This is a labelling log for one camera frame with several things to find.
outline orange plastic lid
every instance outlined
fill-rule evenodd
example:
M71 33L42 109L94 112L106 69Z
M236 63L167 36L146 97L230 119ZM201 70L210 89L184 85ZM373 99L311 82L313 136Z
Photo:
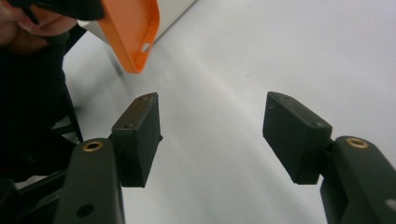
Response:
M122 67L142 72L160 27L157 0L102 0L102 6L98 23Z

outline white table surface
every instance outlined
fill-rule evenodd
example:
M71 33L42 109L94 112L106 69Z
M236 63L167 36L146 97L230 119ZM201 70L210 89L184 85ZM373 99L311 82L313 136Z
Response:
M160 95L163 141L127 223L326 223L262 138L266 93L288 94L375 143L396 167L396 2L198 0L141 75L118 74L86 34L64 62L86 140L108 137L140 95Z

